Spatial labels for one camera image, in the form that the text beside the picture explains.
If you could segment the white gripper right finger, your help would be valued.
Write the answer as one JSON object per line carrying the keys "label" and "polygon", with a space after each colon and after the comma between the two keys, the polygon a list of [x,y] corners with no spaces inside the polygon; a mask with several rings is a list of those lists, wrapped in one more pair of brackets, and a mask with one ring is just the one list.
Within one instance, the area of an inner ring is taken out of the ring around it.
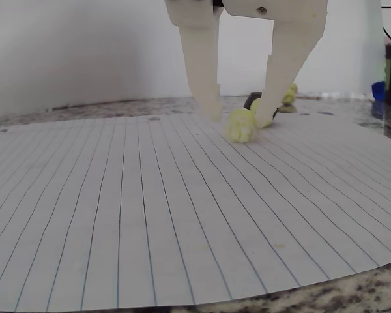
{"label": "white gripper right finger", "polygon": [[323,36],[328,2],[323,0],[224,1],[233,16],[273,21],[272,51],[265,88],[255,113],[256,127],[269,125],[309,54]]}

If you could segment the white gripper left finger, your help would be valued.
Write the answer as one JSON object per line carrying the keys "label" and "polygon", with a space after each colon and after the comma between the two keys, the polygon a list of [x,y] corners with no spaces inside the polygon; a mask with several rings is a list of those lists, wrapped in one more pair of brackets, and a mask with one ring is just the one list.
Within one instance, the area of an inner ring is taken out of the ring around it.
{"label": "white gripper left finger", "polygon": [[201,113],[222,119],[218,77],[218,38],[222,7],[212,1],[166,1],[171,23],[178,27],[188,86]]}

